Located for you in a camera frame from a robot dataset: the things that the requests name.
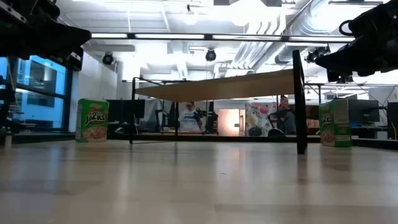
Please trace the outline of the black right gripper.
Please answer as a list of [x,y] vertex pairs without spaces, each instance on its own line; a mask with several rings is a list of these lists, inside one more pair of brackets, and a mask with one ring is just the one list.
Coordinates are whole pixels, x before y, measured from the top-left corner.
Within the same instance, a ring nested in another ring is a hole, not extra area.
[[[355,37],[392,29],[398,30],[398,0],[380,4],[351,21],[351,32]],[[398,70],[398,38],[373,43],[356,40],[316,59],[315,63],[326,70],[357,73],[360,77]]]

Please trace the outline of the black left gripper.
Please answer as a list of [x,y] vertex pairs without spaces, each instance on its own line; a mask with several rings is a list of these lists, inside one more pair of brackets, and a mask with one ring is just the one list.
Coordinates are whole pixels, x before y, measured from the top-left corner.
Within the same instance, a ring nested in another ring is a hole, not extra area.
[[0,57],[65,58],[91,39],[88,30],[58,23],[57,0],[0,0]]

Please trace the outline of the green Apple Jacks cereal box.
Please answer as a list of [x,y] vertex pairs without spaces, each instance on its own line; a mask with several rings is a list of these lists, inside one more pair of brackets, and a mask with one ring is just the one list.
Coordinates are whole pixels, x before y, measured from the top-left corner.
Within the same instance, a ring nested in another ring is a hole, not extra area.
[[109,102],[106,100],[78,100],[75,140],[77,142],[105,142],[108,134]]
[[349,104],[335,98],[319,105],[320,142],[329,147],[351,147]]

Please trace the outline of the wooden shelf with black legs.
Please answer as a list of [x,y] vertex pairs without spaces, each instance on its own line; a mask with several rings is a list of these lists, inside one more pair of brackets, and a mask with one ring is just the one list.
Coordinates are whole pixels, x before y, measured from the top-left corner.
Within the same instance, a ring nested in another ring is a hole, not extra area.
[[305,82],[300,52],[294,50],[292,57],[293,68],[290,70],[133,88],[131,100],[135,100],[136,94],[174,103],[293,94],[295,97],[297,154],[305,154],[308,147]]

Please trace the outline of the black computer monitor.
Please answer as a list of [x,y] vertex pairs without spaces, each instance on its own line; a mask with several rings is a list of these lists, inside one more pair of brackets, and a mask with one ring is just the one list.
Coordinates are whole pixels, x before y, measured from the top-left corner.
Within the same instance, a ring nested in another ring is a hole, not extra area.
[[108,121],[120,123],[130,123],[131,118],[143,118],[145,110],[145,100],[108,100]]
[[387,104],[388,138],[398,140],[398,102]]
[[349,120],[357,123],[379,122],[379,102],[377,100],[349,99]]

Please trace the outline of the black framed glass window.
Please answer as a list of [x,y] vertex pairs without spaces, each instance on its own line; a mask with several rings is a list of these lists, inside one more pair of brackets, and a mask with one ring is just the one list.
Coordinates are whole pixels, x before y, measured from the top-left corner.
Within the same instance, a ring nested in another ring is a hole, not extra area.
[[65,130],[72,72],[39,56],[0,57],[0,77],[15,91],[11,118],[36,130]]

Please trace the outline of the person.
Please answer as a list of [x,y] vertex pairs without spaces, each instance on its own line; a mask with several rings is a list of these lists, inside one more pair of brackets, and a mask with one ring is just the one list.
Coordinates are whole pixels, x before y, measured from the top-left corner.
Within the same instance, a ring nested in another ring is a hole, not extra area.
[[179,131],[180,132],[200,132],[200,123],[195,119],[195,103],[189,101],[186,103],[186,109],[179,115]]
[[285,95],[280,96],[280,104],[275,112],[277,127],[287,135],[296,135],[295,115],[289,106],[289,99]]

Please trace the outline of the colourful printed poster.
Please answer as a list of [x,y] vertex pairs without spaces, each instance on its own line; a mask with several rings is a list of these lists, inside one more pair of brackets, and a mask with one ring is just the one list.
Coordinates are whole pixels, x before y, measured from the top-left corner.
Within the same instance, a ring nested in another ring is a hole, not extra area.
[[245,104],[245,136],[268,137],[272,129],[268,116],[276,112],[276,102],[250,101]]

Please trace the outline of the black overhead light bar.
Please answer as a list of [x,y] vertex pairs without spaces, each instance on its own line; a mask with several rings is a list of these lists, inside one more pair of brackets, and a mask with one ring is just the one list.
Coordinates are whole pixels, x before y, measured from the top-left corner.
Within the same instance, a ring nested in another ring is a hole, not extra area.
[[183,33],[92,33],[92,39],[115,40],[204,40],[240,42],[290,42],[345,44],[353,37],[331,35],[251,35],[251,34],[183,34]]

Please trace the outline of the silver ceiling air duct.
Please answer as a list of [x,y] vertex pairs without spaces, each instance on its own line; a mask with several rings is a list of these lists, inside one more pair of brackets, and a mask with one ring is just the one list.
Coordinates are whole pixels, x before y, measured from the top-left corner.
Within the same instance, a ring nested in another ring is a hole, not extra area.
[[[285,28],[273,29],[270,22],[263,22],[256,28],[258,34],[281,35],[328,35],[342,21],[331,13],[335,7],[329,2],[333,0],[306,0],[298,15],[288,21]],[[240,45],[237,56],[232,61],[233,68],[259,70],[265,64],[285,65],[292,60],[292,51],[305,50],[302,46],[292,46],[282,42],[245,42]]]

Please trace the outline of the black aluminium table frame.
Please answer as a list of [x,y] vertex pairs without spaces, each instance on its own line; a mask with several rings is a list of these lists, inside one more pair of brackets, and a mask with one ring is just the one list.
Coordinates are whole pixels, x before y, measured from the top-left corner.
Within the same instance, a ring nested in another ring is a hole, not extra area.
[[[25,144],[35,142],[69,141],[74,140],[73,133],[34,133],[34,134],[15,134],[11,142],[14,144]],[[288,137],[245,137],[245,136],[217,136],[217,135],[135,135],[134,141],[192,141],[192,142],[274,142],[274,143],[295,143],[295,136]],[[354,139],[351,141],[356,147],[369,147],[375,149],[387,149],[398,151],[398,140],[378,140],[378,139]]]

